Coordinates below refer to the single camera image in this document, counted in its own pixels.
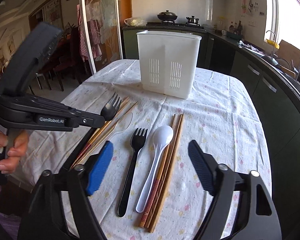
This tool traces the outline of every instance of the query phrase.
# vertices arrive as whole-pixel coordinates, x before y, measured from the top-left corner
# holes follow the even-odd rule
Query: pot
[[[186,17],[188,23],[199,24],[199,18],[195,18],[194,16]]]
[[[178,16],[175,13],[169,12],[169,10],[159,13],[157,17],[159,18],[159,20],[170,22],[173,22],[178,18]]]

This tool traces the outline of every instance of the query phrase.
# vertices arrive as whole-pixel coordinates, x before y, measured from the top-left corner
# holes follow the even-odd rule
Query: black plastic fork
[[[102,108],[100,115],[103,116],[106,121],[112,120],[119,110],[121,101],[120,97],[114,93],[110,100]]]
[[[120,196],[119,203],[118,203],[118,208],[117,208],[117,216],[118,217],[123,217],[127,211],[130,190],[131,190],[131,185],[132,185],[132,180],[133,180],[133,174],[134,174],[134,170],[136,168],[138,153],[145,145],[147,132],[148,132],[148,129],[145,132],[144,128],[143,129],[137,128],[134,131],[133,136],[131,137],[130,145],[133,148],[133,155],[132,155],[132,158],[131,158],[131,161],[129,164],[128,173],[127,173],[126,179],[124,181],[124,185],[123,185],[121,196]]]

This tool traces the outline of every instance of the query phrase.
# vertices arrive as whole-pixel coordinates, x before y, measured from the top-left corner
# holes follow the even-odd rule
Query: chopsticks
[[[176,161],[176,156],[179,148],[183,120],[184,120],[184,115],[181,114],[176,128],[175,139],[173,144],[171,145],[172,146],[171,154],[170,155],[168,154],[167,156],[168,158],[163,168],[163,177],[161,178],[157,190],[157,194],[155,196],[156,203],[155,205],[153,203],[148,215],[148,219],[145,224],[145,226],[149,228],[150,233],[154,232],[155,226],[157,225],[160,213],[163,208],[164,201],[167,197],[169,184],[172,178],[173,167]]]
[[[125,113],[125,114],[128,114],[130,113],[133,108],[138,104],[138,102],[134,103],[132,107],[130,107],[130,109]],[[88,149],[88,151],[81,156],[81,158],[77,161],[77,164],[79,164],[80,162],[84,162],[87,157],[89,157],[89,155],[100,145],[100,143],[102,143],[114,130],[115,128],[115,125],[117,124],[119,120],[117,120],[113,126],[105,133],[105,135],[100,139],[100,140],[94,140],[92,143],[91,143],[91,147]]]
[[[171,123],[172,128],[174,126],[175,119],[176,119],[176,115],[174,114],[173,119],[172,119],[172,123]],[[154,186],[151,190],[150,198],[148,200],[145,212],[143,213],[140,224],[139,224],[139,227],[141,227],[141,228],[143,228],[145,226],[146,220],[149,216],[149,212],[150,212],[152,204],[154,202],[154,197],[155,197],[155,195],[157,193],[157,190],[158,190],[158,187],[159,187],[159,182],[160,182],[160,179],[161,179],[161,176],[162,176],[162,173],[163,173],[163,168],[164,168],[167,156],[168,156],[168,151],[169,151],[170,145],[172,145],[172,144],[171,143],[168,144],[168,146],[165,148],[165,150],[163,152],[163,156],[162,156],[161,164],[160,164],[160,167],[159,167],[159,170],[158,170],[158,174],[157,174],[157,177],[154,181]]]
[[[118,110],[118,112],[116,113],[116,115],[114,116],[114,118],[116,118],[120,112],[125,108],[125,106],[129,103],[129,97],[127,97],[122,103],[121,106]],[[93,133],[93,135],[90,137],[89,141],[87,142],[87,144],[84,146],[84,148],[81,150],[81,152],[79,153],[78,157],[76,158],[76,160],[72,163],[71,165],[71,169],[79,162],[79,160],[82,158],[83,155],[85,155],[85,153],[90,149],[91,144],[96,141],[99,137],[99,135],[110,125],[111,121],[106,121],[105,124],[103,125],[102,128],[98,128],[96,129],[96,131]]]

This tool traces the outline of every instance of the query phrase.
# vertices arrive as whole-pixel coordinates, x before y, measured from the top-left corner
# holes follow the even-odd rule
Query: tablecloth
[[[192,239],[209,208],[212,197],[202,189],[187,156],[188,143],[195,139],[202,150],[232,170],[249,173],[257,170],[271,194],[270,161],[262,125],[244,85],[236,78],[197,68],[192,92],[187,100],[145,91],[138,60],[118,60],[91,76],[63,103],[100,113],[116,91],[121,98],[138,101],[130,127],[115,135],[114,156],[100,189],[89,197],[95,215],[108,239]],[[154,233],[138,228],[141,214],[135,211],[138,196],[154,157],[151,137],[155,129],[170,124],[173,114],[184,113],[185,121],[167,199]],[[137,127],[148,128],[148,139],[138,156],[126,215],[115,211],[132,155],[130,138]],[[57,173],[75,146],[88,131],[34,131],[29,150],[22,159],[23,172],[35,184],[43,170]],[[239,193],[233,201],[223,237],[231,232]],[[67,193],[63,192],[69,229],[77,234]]]

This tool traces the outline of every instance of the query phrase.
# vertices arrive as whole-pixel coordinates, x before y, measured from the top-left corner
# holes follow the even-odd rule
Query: kitchen cabinet
[[[252,101],[262,123],[272,164],[275,155],[300,129],[300,113],[283,90],[265,73],[259,79]]]
[[[235,52],[230,76],[239,79],[244,84],[250,97],[252,97],[258,85],[261,74],[262,70],[260,68],[254,65],[240,52]]]
[[[271,162],[273,194],[282,238],[300,220],[300,130]]]
[[[191,33],[193,35],[201,36],[200,47],[199,47],[199,52],[198,52],[198,59],[197,59],[197,67],[198,68],[206,68],[205,67],[205,58],[206,58],[206,51],[207,51],[209,35],[207,33],[196,33],[196,32],[190,32],[190,31],[182,31],[182,33]]]
[[[235,49],[223,40],[209,35],[205,68],[225,75],[230,75]]]
[[[210,61],[211,61],[211,55],[212,55],[212,50],[213,50],[213,43],[214,43],[214,38],[213,38],[213,36],[209,35],[206,56],[205,56],[205,60],[204,60],[204,66],[206,69],[210,69]]]
[[[145,30],[148,31],[169,31],[181,33],[181,30],[166,30],[166,29],[133,29],[133,30],[123,30],[123,44],[125,50],[125,58],[126,59],[139,59],[139,51],[138,51],[138,38],[137,33],[143,32]]]

